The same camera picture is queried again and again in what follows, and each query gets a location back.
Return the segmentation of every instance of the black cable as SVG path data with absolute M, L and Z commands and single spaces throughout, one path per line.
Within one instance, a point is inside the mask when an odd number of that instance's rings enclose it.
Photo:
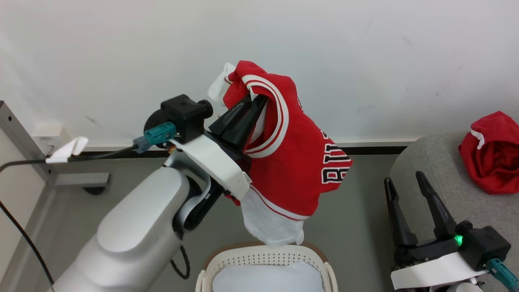
M 131 151 L 137 149 L 138 147 L 139 147 L 138 145 L 134 145 L 132 147 L 128 147 L 128 148 L 121 149 L 119 151 L 114 151 L 114 152 L 108 152 L 108 153 L 96 154 L 96 155 L 89 155 L 89 156 L 70 157 L 68 162 L 78 162 L 78 161 L 88 161 L 88 160 L 112 158 L 114 156 L 118 156 L 118 155 L 121 155 L 121 154 L 125 154 L 125 153 L 128 153 L 128 152 L 131 152 Z M 2 172 L 4 169 L 6 169 L 9 166 L 28 165 L 28 164 L 41 164 L 41 163 L 46 163 L 46 160 L 45 159 L 35 159 L 35 160 L 11 161 L 11 162 L 5 163 L 4 165 L 0 166 L 0 172 Z M 0 201 L 0 209 L 2 209 L 2 211 L 5 213 L 7 218 L 9 218 L 9 220 L 11 220 L 11 222 L 16 226 L 18 231 L 20 231 L 20 233 L 22 234 L 23 238 L 27 241 L 27 243 L 29 244 L 29 246 L 33 250 L 34 254 L 38 258 L 39 263 L 42 265 L 42 268 L 43 268 L 43 270 L 45 272 L 45 275 L 47 276 L 47 279 L 49 280 L 50 285 L 51 286 L 54 285 L 54 280 L 52 279 L 52 276 L 50 275 L 49 269 L 47 268 L 47 265 L 45 264 L 45 261 L 43 260 L 42 256 L 40 255 L 40 253 L 39 253 L 38 249 L 36 248 L 36 246 L 34 245 L 34 243 L 32 242 L 31 238 L 27 235 L 27 233 L 25 232 L 23 227 L 18 223 L 18 221 L 16 221 L 16 219 L 13 217 L 11 212 L 9 212 L 9 210 L 7 210 L 6 206 L 2 203 L 2 201 Z
M 190 273 L 191 273 L 191 266 L 189 265 L 189 259 L 187 257 L 187 253 L 186 253 L 186 250 L 184 249 L 183 245 L 180 246 L 180 251 L 182 252 L 182 256 L 184 257 L 184 262 L 186 263 L 186 274 L 185 275 L 182 274 L 182 272 L 176 266 L 174 260 L 170 260 L 169 262 L 173 266 L 173 269 L 175 270 L 175 272 L 180 276 L 180 278 L 182 278 L 184 280 L 187 280 L 189 278 Z

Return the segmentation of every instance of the gray floor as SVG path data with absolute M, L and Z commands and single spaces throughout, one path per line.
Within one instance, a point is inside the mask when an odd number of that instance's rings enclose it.
M 392 244 L 383 179 L 395 159 L 396 155 L 353 156 L 354 166 L 340 188 L 321 196 L 316 213 L 305 222 L 305 240 L 326 254 L 341 291 L 393 291 L 389 278 Z M 51 213 L 55 218 L 44 222 L 42 229 L 42 234 L 52 236 L 45 258 L 55 278 L 73 262 L 103 217 L 162 162 L 150 158 L 68 166 L 70 172 L 109 171 L 112 182 L 100 196 L 88 195 L 81 189 L 57 192 L 56 211 Z M 199 228 L 185 236 L 191 278 L 183 280 L 167 266 L 149 291 L 193 291 L 210 253 L 227 244 L 250 240 L 254 238 L 243 226 L 240 209 L 221 198 Z M 182 262 L 179 255 L 176 259 Z M 45 281 L 40 275 L 34 291 L 46 291 L 49 286 Z

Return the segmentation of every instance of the white panel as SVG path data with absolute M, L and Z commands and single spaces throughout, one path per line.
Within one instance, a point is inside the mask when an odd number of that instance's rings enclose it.
M 0 164 L 24 160 L 5 133 L 0 130 Z M 0 200 L 25 228 L 42 193 L 45 182 L 30 165 L 13 166 L 0 173 Z M 21 234 L 0 211 L 0 279 L 21 238 Z
M 515 0 L 3 0 L 0 90 L 72 136 L 125 143 L 161 101 L 206 98 L 247 59 L 292 77 L 332 138 L 415 138 L 519 118 L 518 14 Z

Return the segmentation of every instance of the red cloth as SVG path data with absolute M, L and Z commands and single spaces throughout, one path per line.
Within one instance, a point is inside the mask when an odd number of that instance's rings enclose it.
M 470 178 L 488 194 L 519 193 L 519 126 L 502 112 L 479 119 L 458 148 Z
M 352 160 L 305 115 L 289 77 L 240 61 L 225 81 L 231 83 L 223 97 L 228 108 L 247 94 L 269 98 L 264 125 L 256 124 L 263 131 L 245 150 L 263 203 L 294 220 L 312 215 L 319 195 L 339 187 Z

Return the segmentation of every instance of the gray upholstered surface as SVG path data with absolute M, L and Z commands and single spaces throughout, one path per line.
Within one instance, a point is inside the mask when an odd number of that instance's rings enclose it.
M 470 220 L 474 227 L 491 225 L 511 244 L 506 265 L 519 274 L 519 194 L 488 195 L 469 178 L 458 146 L 466 132 L 448 132 L 420 138 L 397 158 L 390 177 L 400 206 L 419 241 L 434 238 L 427 202 L 420 194 L 415 172 L 421 170 L 456 222 Z M 507 291 L 490 275 L 483 275 L 485 291 Z

